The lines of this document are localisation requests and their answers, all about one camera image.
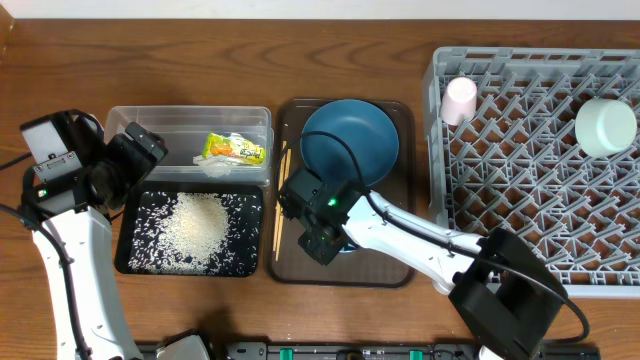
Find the mint green small bowl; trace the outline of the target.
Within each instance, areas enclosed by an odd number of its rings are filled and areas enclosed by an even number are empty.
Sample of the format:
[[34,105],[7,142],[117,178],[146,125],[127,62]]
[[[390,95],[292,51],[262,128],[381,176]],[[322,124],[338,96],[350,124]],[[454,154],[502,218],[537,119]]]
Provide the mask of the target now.
[[626,150],[638,129],[631,107],[619,100],[590,99],[579,109],[575,134],[581,149],[594,158]]

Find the light blue small bowl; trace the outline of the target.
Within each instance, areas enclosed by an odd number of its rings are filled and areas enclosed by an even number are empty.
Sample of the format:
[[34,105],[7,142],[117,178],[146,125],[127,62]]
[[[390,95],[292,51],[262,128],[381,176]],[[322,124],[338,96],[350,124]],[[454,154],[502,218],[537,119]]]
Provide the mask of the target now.
[[341,253],[350,253],[358,249],[358,246],[353,243],[347,243],[341,250]]

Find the white paper napkin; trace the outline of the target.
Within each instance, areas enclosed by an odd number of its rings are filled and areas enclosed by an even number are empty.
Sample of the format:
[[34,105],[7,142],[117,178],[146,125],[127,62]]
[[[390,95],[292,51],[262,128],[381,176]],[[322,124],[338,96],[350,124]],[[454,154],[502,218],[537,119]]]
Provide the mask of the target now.
[[230,175],[240,164],[226,156],[204,157],[195,156],[193,163],[197,165],[208,177],[218,178]]

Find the green yellow snack wrapper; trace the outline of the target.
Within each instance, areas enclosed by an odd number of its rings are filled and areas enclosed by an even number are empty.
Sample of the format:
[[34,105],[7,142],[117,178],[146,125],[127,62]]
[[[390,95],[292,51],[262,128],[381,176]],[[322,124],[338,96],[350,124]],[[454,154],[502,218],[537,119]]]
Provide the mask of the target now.
[[261,165],[266,157],[266,150],[239,133],[223,136],[210,133],[205,141],[201,156],[242,165]]

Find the pink plastic cup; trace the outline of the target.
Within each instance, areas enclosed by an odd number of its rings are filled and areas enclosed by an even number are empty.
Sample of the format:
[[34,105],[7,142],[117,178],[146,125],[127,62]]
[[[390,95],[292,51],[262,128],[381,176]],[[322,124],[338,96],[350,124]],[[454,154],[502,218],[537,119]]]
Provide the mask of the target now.
[[476,111],[477,86],[467,77],[456,77],[451,80],[442,97],[440,116],[442,120],[453,126],[471,120]]

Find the wooden chopstick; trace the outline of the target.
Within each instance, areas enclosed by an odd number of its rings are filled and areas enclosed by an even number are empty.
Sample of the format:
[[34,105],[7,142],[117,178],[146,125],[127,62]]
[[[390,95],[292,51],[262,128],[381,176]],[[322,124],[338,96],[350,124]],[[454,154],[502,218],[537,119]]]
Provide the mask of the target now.
[[[281,189],[281,186],[284,183],[285,180],[285,173],[287,170],[287,165],[286,165],[286,159],[287,159],[287,152],[288,150],[284,150],[284,148],[287,146],[287,141],[283,141],[282,142],[283,145],[283,152],[282,152],[282,157],[281,160],[279,162],[280,165],[280,170],[279,170],[279,185],[278,185],[278,189],[277,191],[279,191]],[[279,259],[279,249],[280,249],[280,242],[281,242],[281,232],[282,232],[282,219],[283,216],[281,214],[281,206],[278,202],[279,197],[276,196],[276,214],[275,214],[275,225],[274,225],[274,242],[273,242],[273,252],[275,254],[275,259],[276,261]]]
[[[279,176],[280,187],[284,185],[284,182],[289,176],[290,162],[291,162],[291,150],[288,150],[283,160],[283,167],[280,171],[280,176]],[[282,207],[280,205],[277,206],[276,210],[277,210],[277,219],[276,219],[276,228],[275,228],[276,233],[275,233],[273,251],[275,254],[275,261],[278,261],[280,257],[284,215],[282,212]]]

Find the large dark blue bowl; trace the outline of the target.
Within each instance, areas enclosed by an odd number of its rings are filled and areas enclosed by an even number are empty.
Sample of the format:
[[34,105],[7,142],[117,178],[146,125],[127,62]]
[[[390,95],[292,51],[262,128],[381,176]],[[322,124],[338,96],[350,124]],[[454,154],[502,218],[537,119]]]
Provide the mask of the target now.
[[371,187],[391,172],[400,149],[391,118],[362,100],[337,100],[321,106],[306,121],[303,133],[304,164],[325,182],[357,180],[351,160],[355,157]]

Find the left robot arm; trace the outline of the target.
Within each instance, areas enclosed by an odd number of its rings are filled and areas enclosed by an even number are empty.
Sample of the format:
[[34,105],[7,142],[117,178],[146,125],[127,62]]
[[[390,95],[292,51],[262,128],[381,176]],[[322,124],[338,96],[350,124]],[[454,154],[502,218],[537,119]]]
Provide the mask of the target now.
[[62,111],[20,131],[35,159],[21,203],[2,212],[29,229],[44,262],[60,359],[139,359],[112,265],[111,212],[167,155],[137,123],[106,141],[92,116]]

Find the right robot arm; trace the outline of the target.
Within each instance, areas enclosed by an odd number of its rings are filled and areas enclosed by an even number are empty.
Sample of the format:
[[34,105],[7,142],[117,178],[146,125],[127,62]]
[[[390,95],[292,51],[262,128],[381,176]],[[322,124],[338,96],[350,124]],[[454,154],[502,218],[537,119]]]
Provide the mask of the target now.
[[327,184],[304,168],[281,186],[279,203],[305,229],[300,246],[322,265],[351,242],[430,277],[486,357],[535,358],[567,296],[524,241],[504,229],[482,236],[444,228],[354,181]]

